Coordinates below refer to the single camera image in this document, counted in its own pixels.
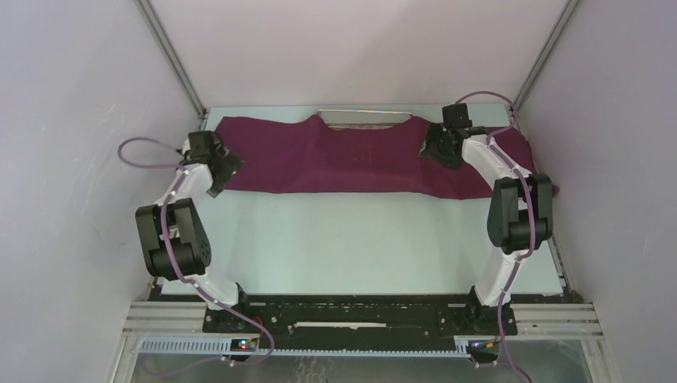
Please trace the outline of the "maroon surgical wrap cloth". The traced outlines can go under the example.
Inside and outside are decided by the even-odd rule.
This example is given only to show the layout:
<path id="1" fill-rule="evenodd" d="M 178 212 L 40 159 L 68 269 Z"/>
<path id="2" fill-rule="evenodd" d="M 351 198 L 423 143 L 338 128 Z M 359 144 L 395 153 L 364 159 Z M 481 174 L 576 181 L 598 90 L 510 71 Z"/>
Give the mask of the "maroon surgical wrap cloth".
<path id="1" fill-rule="evenodd" d="M 383 130 L 334 130 L 318 116 L 295 124 L 238 116 L 223 118 L 216 134 L 244 161 L 229 190 L 491 197 L 491 187 L 470 165 L 450 169 L 418 157 L 430 123 L 413 117 Z"/>

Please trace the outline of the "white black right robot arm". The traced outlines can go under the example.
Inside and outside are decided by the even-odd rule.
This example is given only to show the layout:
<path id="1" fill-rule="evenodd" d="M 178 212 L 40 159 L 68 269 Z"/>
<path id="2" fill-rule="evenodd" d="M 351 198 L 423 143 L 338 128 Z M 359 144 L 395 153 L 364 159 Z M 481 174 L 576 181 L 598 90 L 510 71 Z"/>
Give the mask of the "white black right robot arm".
<path id="1" fill-rule="evenodd" d="M 523 264 L 554 229 L 552 180 L 522 167 L 484 127 L 447 128 L 430 124 L 419 156 L 446 168 L 473 167 L 491 187 L 487 233 L 493 253 L 470 293 L 464 321 L 483 334 L 509 304 L 512 285 Z"/>

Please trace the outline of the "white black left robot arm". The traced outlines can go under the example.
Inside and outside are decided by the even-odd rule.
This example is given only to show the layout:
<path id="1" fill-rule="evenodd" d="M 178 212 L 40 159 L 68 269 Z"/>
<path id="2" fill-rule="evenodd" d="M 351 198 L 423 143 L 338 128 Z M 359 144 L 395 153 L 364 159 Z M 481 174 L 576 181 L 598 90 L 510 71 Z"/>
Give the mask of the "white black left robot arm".
<path id="1" fill-rule="evenodd" d="M 137 231 L 148 273 L 168 282 L 181 282 L 195 291 L 211 310 L 223 310 L 221 321 L 233 332 L 243 332 L 252 311 L 239 283 L 211 271 L 212 245 L 198 212 L 203 202 L 216 198 L 243 167 L 231 150 L 217 145 L 207 154 L 189 149 L 179 164 L 136 164 L 137 168 L 171 168 L 175 178 L 153 204 L 135 213 Z"/>

